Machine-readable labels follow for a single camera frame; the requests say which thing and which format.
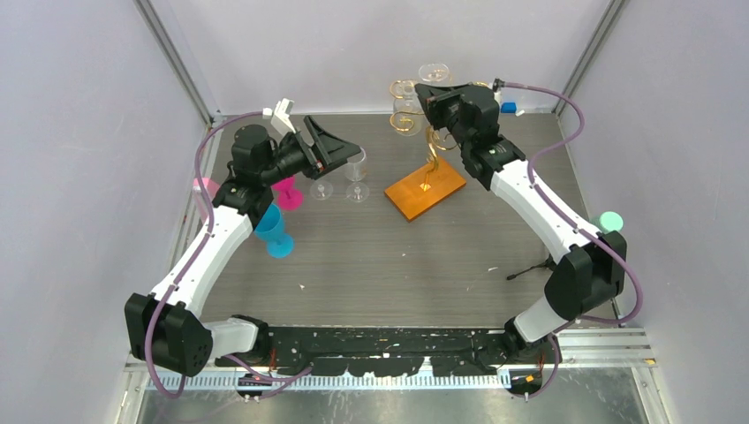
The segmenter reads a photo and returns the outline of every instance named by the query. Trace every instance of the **small blue object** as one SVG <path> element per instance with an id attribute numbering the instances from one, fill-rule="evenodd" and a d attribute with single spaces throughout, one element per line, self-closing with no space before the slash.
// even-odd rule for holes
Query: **small blue object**
<path id="1" fill-rule="evenodd" d="M 504 102 L 499 111 L 502 113 L 515 113 L 518 111 L 518 105 L 515 102 Z"/>
<path id="2" fill-rule="evenodd" d="M 267 243 L 268 254 L 283 259 L 294 250 L 294 239 L 284 232 L 284 216 L 281 209 L 271 203 L 254 229 L 255 236 Z"/>

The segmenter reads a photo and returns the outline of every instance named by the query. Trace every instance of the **metal floor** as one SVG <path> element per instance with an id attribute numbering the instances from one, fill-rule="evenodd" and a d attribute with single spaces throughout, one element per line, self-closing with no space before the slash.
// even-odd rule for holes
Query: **metal floor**
<path id="1" fill-rule="evenodd" d="M 629 368 L 575 368 L 560 370 L 529 403 L 504 389 L 286 391 L 259 404 L 239 402 L 236 391 L 186 391 L 174 401 L 151 390 L 138 422 L 639 424 L 647 417 Z"/>
<path id="2" fill-rule="evenodd" d="M 407 223 L 383 190 L 425 163 L 423 132 L 399 136 L 386 115 L 315 118 L 367 151 L 362 182 L 369 198 L 346 199 L 350 182 L 343 170 L 326 177 L 335 192 L 325 201 L 308 197 L 311 182 L 298 178 L 305 203 L 284 213 L 294 252 L 274 260 L 264 243 L 247 240 L 208 296 L 204 322 L 247 314 L 275 325 L 501 327 L 542 295 L 550 271 L 513 281 L 505 276 L 543 261 L 543 244 L 512 208 L 465 173 L 457 150 L 443 158 L 463 174 L 466 187 Z M 293 120 L 304 128 L 300 117 Z M 502 117 L 500 123 L 529 156 L 562 137 L 551 114 Z M 233 136 L 242 125 L 223 132 L 212 175 L 217 182 L 227 175 Z M 563 149 L 542 159 L 538 172 L 573 209 L 585 212 Z M 609 305 L 596 313 L 613 317 Z"/>

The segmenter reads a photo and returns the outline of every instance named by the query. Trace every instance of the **blue cup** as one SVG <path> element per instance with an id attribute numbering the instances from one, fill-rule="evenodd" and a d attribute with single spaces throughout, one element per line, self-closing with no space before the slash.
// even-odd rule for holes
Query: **blue cup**
<path id="1" fill-rule="evenodd" d="M 253 232 L 258 239 L 266 242 L 269 255 L 276 259 L 282 259 L 294 250 L 294 239 L 286 234 L 284 229 L 284 217 L 281 215 L 281 209 L 271 203 Z"/>

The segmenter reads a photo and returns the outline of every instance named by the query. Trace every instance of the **green lid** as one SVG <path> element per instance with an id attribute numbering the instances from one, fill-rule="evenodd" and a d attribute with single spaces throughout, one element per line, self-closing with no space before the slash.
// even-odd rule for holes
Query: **green lid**
<path id="1" fill-rule="evenodd" d="M 616 212 L 603 212 L 598 218 L 599 228 L 604 234 L 612 231 L 621 231 L 624 228 L 624 219 Z"/>

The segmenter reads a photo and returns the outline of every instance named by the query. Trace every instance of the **purple tube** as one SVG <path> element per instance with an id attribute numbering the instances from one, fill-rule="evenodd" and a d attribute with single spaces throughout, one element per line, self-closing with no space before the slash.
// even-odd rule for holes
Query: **purple tube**
<path id="1" fill-rule="evenodd" d="M 504 84 L 504 86 L 507 87 L 507 88 L 519 88 L 519 89 L 522 89 L 522 90 L 537 91 L 539 93 L 546 93 L 548 95 L 553 95 L 554 97 L 558 97 L 559 99 L 567 102 L 567 104 L 569 104 L 575 110 L 575 112 L 578 114 L 578 118 L 580 120 L 580 125 L 578 126 L 578 129 L 575 132 L 573 132 L 571 135 L 569 135 L 564 140 L 559 141 L 559 142 L 557 142 L 555 144 L 552 144 L 551 146 L 549 146 L 547 148 L 542 149 L 540 152 L 538 152 L 535 155 L 533 155 L 533 157 L 531 157 L 531 159 L 528 161 L 528 180 L 530 180 L 531 184 L 534 184 L 534 182 L 535 182 L 535 175 L 533 174 L 533 172 L 535 170 L 535 164 L 536 164 L 536 161 L 538 160 L 538 158 L 541 157 L 542 155 L 547 154 L 548 152 L 551 152 L 551 151 L 553 151 L 555 149 L 558 149 L 558 148 L 564 146 L 565 144 L 569 143 L 572 140 L 575 140 L 575 138 L 577 138 L 580 135 L 580 133 L 583 132 L 583 128 L 585 128 L 585 116 L 583 115 L 583 111 L 580 109 L 580 107 L 571 98 L 569 98 L 566 95 L 563 95 L 561 93 L 558 93 L 558 92 L 556 92 L 554 90 L 549 90 L 548 88 L 543 88 L 543 87 L 527 86 L 525 84 L 518 84 L 518 83 L 515 83 L 515 82 L 507 82 L 507 83 Z M 546 193 L 544 193 L 543 189 L 541 189 L 540 186 L 534 185 L 533 187 L 535 188 L 535 191 L 539 194 L 539 196 L 543 199 L 543 201 L 546 202 L 546 204 L 549 205 L 549 207 L 552 210 L 554 210 L 554 212 L 557 215 L 559 215 L 560 218 L 562 218 L 572 228 L 575 228 L 575 229 L 577 228 L 577 225 L 572 220 L 572 218 L 569 217 L 569 216 L 567 216 L 567 214 L 565 214 L 546 195 Z M 624 258 L 622 258 L 619 254 L 617 254 L 616 252 L 614 252 L 610 247 L 606 246 L 606 244 L 603 243 L 602 241 L 600 241 L 597 237 L 595 237 L 595 235 L 593 235 L 593 234 L 591 234 L 591 233 L 589 233 L 589 232 L 587 232 L 585 230 L 582 230 L 582 229 L 580 229 L 579 232 L 586 239 L 590 240 L 592 243 L 594 243 L 596 246 L 598 246 L 601 250 L 603 250 L 609 256 L 611 256 L 611 258 L 613 258 L 614 261 L 616 261 L 619 264 L 619 266 L 622 267 L 622 269 L 627 274 L 627 276 L 629 276 L 629 278 L 632 280 L 632 286 L 634 286 L 634 291 L 635 291 L 635 296 L 636 296 L 636 301 L 635 301 L 634 308 L 632 309 L 632 311 L 629 314 L 627 314 L 623 318 L 611 320 L 611 319 L 608 319 L 608 318 L 597 318 L 595 316 L 590 316 L 590 315 L 582 315 L 582 316 L 580 316 L 580 318 L 582 318 L 584 320 L 588 320 L 588 321 L 600 322 L 600 323 L 610 324 L 610 325 L 619 325 L 619 324 L 623 324 L 625 322 L 628 322 L 629 320 L 631 320 L 632 318 L 634 318 L 635 316 L 637 316 L 637 314 L 639 314 L 640 309 L 642 309 L 642 298 L 643 298 L 643 295 L 642 295 L 642 286 L 639 283 L 639 279 L 637 278 L 637 275 L 635 275 L 634 270 L 624 260 Z"/>
<path id="2" fill-rule="evenodd" d="M 237 358 L 234 355 L 224 355 L 224 357 L 227 360 L 230 360 L 240 367 L 247 370 L 248 373 L 257 376 L 261 382 L 296 382 L 301 376 L 307 375 L 310 372 L 312 372 L 312 368 L 306 368 L 304 371 L 297 375 L 293 375 L 291 377 L 272 377 L 270 375 L 263 375 L 259 371 L 255 371 L 252 367 L 247 365 L 245 362 L 243 362 L 241 359 Z"/>
<path id="3" fill-rule="evenodd" d="M 200 174 L 200 162 L 202 162 L 203 158 L 203 149 L 205 149 L 206 145 L 208 144 L 208 141 L 213 138 L 213 136 L 216 135 L 221 129 L 226 127 L 226 125 L 233 124 L 240 119 L 244 119 L 246 117 L 257 117 L 261 115 L 262 112 L 250 112 L 243 115 L 239 115 L 238 117 L 233 117 L 232 119 L 227 119 L 226 121 L 223 121 L 221 124 L 217 125 L 214 129 L 212 129 L 208 134 L 203 138 L 203 140 L 200 142 L 200 145 L 198 145 L 198 150 L 195 152 L 195 177 L 198 179 L 198 185 L 200 186 L 200 197 L 203 200 L 203 203 L 205 204 L 206 209 L 208 210 L 208 232 L 203 236 L 203 239 L 200 241 L 198 247 L 195 249 L 192 255 L 190 255 L 190 259 L 187 260 L 187 263 L 184 267 L 177 273 L 177 276 L 174 277 L 174 285 L 170 286 L 170 288 L 164 293 L 164 296 L 161 300 L 159 300 L 158 305 L 156 305 L 156 309 L 154 311 L 154 314 L 151 315 L 151 319 L 148 321 L 148 328 L 146 329 L 146 341 L 145 341 L 145 351 L 146 351 L 146 367 L 148 368 L 148 374 L 151 376 L 151 380 L 154 382 L 154 386 L 156 389 L 163 394 L 165 397 L 170 399 L 176 399 L 179 398 L 182 395 L 182 391 L 185 388 L 185 377 L 182 376 L 182 380 L 179 382 L 179 389 L 176 393 L 172 393 L 163 386 L 161 380 L 159 379 L 159 375 L 156 373 L 156 367 L 154 365 L 154 354 L 152 351 L 152 346 L 154 342 L 154 330 L 156 328 L 156 319 L 161 314 L 161 312 L 164 309 L 164 305 L 166 305 L 167 300 L 169 299 L 169 296 L 174 292 L 175 287 L 177 284 L 179 284 L 180 281 L 182 281 L 182 278 L 187 273 L 187 270 L 190 269 L 190 267 L 195 263 L 195 260 L 198 259 L 198 255 L 200 252 L 202 252 L 203 248 L 208 243 L 208 240 L 210 239 L 210 233 L 213 232 L 213 225 L 214 225 L 214 214 L 213 214 L 213 205 L 211 204 L 210 196 L 208 196 L 208 190 L 206 190 L 205 184 L 203 184 L 203 176 Z"/>

